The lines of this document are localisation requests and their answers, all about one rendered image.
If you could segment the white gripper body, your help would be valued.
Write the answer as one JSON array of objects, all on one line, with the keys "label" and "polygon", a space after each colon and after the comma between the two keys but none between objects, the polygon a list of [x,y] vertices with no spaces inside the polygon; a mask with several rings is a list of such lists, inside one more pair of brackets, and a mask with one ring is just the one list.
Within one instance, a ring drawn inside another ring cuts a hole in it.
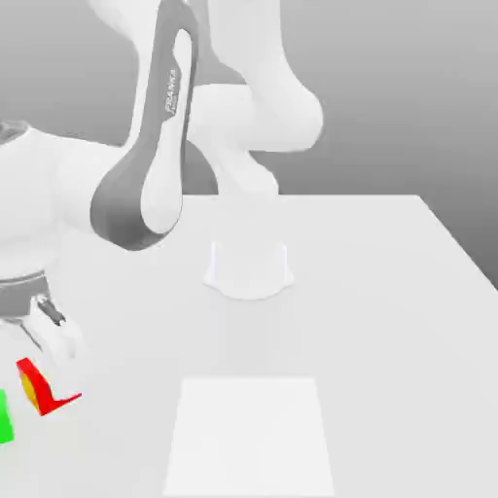
[{"label": "white gripper body", "polygon": [[58,324],[42,311],[23,318],[0,318],[0,357],[14,362],[30,358],[57,374],[80,374],[87,347],[79,326],[70,318]]}]

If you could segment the small green cube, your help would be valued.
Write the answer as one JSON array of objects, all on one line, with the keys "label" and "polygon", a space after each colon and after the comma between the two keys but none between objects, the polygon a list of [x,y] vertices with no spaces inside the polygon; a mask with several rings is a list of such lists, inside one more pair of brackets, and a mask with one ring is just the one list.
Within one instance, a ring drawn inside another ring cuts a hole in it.
[{"label": "small green cube", "polygon": [[9,411],[8,398],[4,389],[0,389],[0,444],[15,439],[15,431]]}]

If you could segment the small red cube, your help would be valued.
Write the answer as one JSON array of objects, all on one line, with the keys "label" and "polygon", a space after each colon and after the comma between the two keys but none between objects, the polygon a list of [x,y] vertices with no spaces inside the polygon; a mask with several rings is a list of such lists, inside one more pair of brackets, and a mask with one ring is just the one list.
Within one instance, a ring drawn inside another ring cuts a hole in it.
[{"label": "small red cube", "polygon": [[17,360],[16,365],[25,396],[41,416],[45,416],[82,397],[81,393],[77,393],[70,397],[57,399],[53,396],[53,391],[48,381],[29,358]]}]

